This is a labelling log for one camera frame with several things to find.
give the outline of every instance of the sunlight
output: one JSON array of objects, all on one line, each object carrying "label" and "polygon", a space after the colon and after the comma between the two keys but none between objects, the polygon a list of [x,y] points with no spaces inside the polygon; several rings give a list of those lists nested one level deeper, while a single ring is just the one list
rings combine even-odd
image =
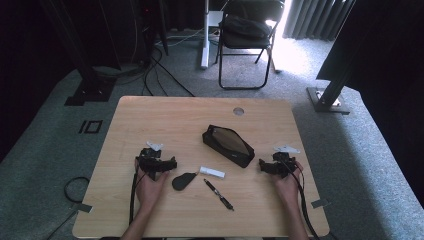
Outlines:
[{"label": "sunlight", "polygon": [[[275,34],[275,43],[273,50],[273,61],[277,71],[290,72],[292,74],[304,74],[308,72],[309,61],[307,53],[295,44],[295,39],[284,39],[283,32],[287,22],[288,13],[290,11],[292,0],[285,1],[284,13],[281,18],[280,24],[277,27]],[[251,53],[258,53],[257,50],[249,50]],[[268,60],[268,54],[264,53],[261,56],[262,61]]]}]

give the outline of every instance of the white eraser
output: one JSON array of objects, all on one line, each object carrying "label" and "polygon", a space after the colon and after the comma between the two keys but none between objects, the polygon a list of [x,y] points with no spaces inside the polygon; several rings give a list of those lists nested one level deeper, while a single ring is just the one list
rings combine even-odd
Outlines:
[{"label": "white eraser", "polygon": [[212,168],[207,168],[207,167],[200,167],[200,173],[206,174],[206,175],[211,175],[211,176],[215,176],[215,177],[219,177],[219,178],[224,178],[225,173],[212,169]]}]

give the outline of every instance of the gray carpet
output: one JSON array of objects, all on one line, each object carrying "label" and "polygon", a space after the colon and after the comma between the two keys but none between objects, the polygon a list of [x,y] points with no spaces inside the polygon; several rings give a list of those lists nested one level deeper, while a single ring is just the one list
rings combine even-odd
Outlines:
[{"label": "gray carpet", "polygon": [[[163,56],[160,63],[198,97],[288,100],[320,196],[331,203],[325,212],[331,232],[338,239],[424,239],[423,208],[360,94],[349,88],[343,90],[341,96],[351,111],[349,115],[317,113],[313,109],[306,88],[328,85],[315,77],[332,42],[285,41],[290,51],[276,53],[286,59],[284,70],[278,74],[271,70],[268,85],[257,91],[225,91],[218,86],[214,45],[206,70],[200,69],[200,41],[184,41],[170,47],[170,55]],[[123,71],[132,68],[123,66]],[[240,84],[260,82],[264,68],[263,61],[255,66],[243,58],[233,58],[225,64],[224,76],[238,77],[242,79]],[[117,72],[97,69],[109,74]],[[119,98],[142,92],[147,95],[143,77],[119,78],[109,102],[88,102],[81,107],[64,106],[81,80],[77,71],[57,84],[0,164],[0,239],[73,239],[76,206],[65,197],[64,187],[72,178],[90,178]],[[147,79],[154,95],[166,92],[169,96],[189,96],[160,67],[150,71]],[[99,133],[79,133],[84,121],[99,120]],[[77,184],[69,191],[80,198],[85,185]]]}]

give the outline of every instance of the black equipment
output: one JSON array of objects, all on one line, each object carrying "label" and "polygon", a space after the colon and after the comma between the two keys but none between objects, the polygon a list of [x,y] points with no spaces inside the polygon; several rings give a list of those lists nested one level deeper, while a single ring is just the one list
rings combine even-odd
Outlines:
[{"label": "black equipment", "polygon": [[157,172],[166,172],[177,168],[175,157],[172,157],[168,161],[162,161],[159,159],[161,153],[161,150],[156,151],[152,148],[143,148],[140,152],[140,156],[136,157],[140,169],[153,180],[155,180]]},{"label": "black equipment", "polygon": [[286,152],[276,152],[272,155],[274,163],[266,163],[264,160],[259,159],[259,166],[261,171],[269,174],[278,174],[281,178],[286,177],[296,170],[296,158],[290,157]]},{"label": "black equipment", "polygon": [[202,138],[203,143],[242,168],[255,157],[254,149],[232,129],[209,125]]}]

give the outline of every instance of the black eyeglass case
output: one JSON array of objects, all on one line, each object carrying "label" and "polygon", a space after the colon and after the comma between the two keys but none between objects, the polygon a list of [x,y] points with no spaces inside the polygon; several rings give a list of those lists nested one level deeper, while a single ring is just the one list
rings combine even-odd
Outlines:
[{"label": "black eyeglass case", "polygon": [[202,137],[203,143],[242,168],[255,157],[254,149],[232,129],[209,125]]}]

